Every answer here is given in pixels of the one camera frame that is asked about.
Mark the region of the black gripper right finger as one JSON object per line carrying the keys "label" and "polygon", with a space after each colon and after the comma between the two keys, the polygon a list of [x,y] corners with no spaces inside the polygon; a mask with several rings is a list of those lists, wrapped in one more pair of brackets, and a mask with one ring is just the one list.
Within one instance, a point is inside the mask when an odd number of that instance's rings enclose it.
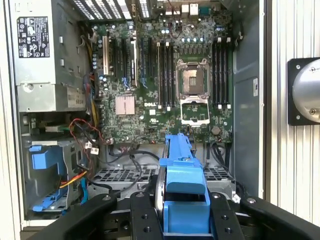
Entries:
{"label": "black gripper right finger", "polygon": [[320,228],[259,197],[245,196],[231,208],[222,194],[210,196],[215,240],[318,240]]}

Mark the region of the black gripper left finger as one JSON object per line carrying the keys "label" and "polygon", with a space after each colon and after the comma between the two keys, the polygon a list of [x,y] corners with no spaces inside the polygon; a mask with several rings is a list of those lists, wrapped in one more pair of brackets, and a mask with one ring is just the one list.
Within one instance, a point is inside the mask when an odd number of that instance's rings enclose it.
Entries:
{"label": "black gripper left finger", "polygon": [[99,194],[32,235],[34,240],[162,240],[163,230],[149,194],[118,201]]}

